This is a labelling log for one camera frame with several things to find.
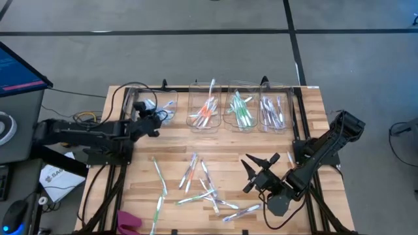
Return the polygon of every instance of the computer monitor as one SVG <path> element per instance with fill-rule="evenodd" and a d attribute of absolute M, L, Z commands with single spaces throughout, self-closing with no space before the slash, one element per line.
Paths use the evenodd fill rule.
<path fill-rule="evenodd" d="M 45 76 L 0 42 L 0 97 L 52 86 Z"/>

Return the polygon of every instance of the pink object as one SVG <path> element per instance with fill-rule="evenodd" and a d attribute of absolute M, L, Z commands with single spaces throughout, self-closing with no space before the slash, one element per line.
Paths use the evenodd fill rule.
<path fill-rule="evenodd" d="M 142 220 L 131 215 L 125 211 L 118 211 L 118 231 L 123 235 L 140 235 L 139 232 L 134 231 L 140 228 Z"/>

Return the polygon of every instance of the wooden tabletop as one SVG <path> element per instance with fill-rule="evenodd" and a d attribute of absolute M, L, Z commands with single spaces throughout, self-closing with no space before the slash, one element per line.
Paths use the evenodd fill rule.
<path fill-rule="evenodd" d="M 116 86 L 109 88 L 103 117 L 109 113 L 111 96 L 116 88 Z M 319 137 L 329 128 L 320 90 L 308 87 L 301 87 L 301 89 L 311 136 Z M 122 101 L 123 89 L 116 93 L 114 111 L 111 113 L 110 120 L 119 118 Z M 246 171 L 240 162 L 241 159 L 247 160 L 245 153 L 269 159 L 278 152 L 281 158 L 271 170 L 280 177 L 290 168 L 287 151 L 293 155 L 291 142 L 294 140 L 294 136 L 291 129 L 283 134 L 260 133 L 257 130 L 253 133 L 237 133 L 227 130 L 223 122 L 216 133 L 192 133 L 185 123 L 187 102 L 188 93 L 179 93 L 178 109 L 171 125 L 161 128 L 158 138 L 145 136 L 135 144 L 132 163 L 127 168 L 121 210 L 142 219 L 143 225 L 138 232 L 141 234 L 150 233 L 157 201 L 163 188 L 152 162 L 154 156 L 169 192 L 157 223 L 158 234 L 170 234 L 172 229 L 178 229 L 179 234 L 241 234 L 242 230 L 249 230 L 250 234 L 310 234 L 306 207 L 300 210 L 282 229 L 270 230 L 263 220 L 263 210 L 224 223 L 222 218 L 236 213 L 235 210 L 219 206 L 221 215 L 216 217 L 211 202 L 207 200 L 190 202 L 182 206 L 174 205 L 176 201 L 204 191 L 199 178 L 204 179 L 205 177 L 199 164 L 190 192 L 185 196 L 184 190 L 178 190 L 178 184 L 189 165 L 193 152 L 196 152 L 200 159 L 204 159 L 206 162 L 218 190 L 219 198 L 237 204 L 241 208 L 261 202 L 255 190 L 248 194 L 242 192 L 248 183 Z M 299 133 L 303 136 L 297 102 L 295 102 L 295 108 L 299 122 Z M 250 161 L 247 163 L 258 171 L 259 168 L 253 163 Z M 99 168 L 99 166 L 95 166 L 89 170 L 82 202 L 92 178 Z M 108 169 L 109 166 L 101 172 L 91 190 L 86 210 L 87 219 L 96 212 L 103 201 Z M 341 176 L 331 167 L 323 166 L 319 169 L 319 177 L 325 202 L 342 224 L 353 230 L 353 221 Z M 267 210 L 269 223 L 274 227 L 280 225 L 301 203 L 302 201 L 292 201 L 289 211 L 283 217 L 275 217 Z M 315 202 L 313 205 L 317 226 L 318 229 L 321 229 L 319 210 Z M 113 208 L 113 205 L 109 207 L 107 229 L 110 228 Z M 80 227 L 81 222 L 77 221 L 75 229 L 80 229 Z"/>

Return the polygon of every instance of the computer mouse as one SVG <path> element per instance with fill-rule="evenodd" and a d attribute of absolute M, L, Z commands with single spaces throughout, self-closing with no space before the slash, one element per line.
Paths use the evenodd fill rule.
<path fill-rule="evenodd" d="M 3 218 L 3 226 L 1 227 L 5 234 L 16 232 L 22 225 L 27 202 L 25 200 L 17 200 L 13 202 Z"/>

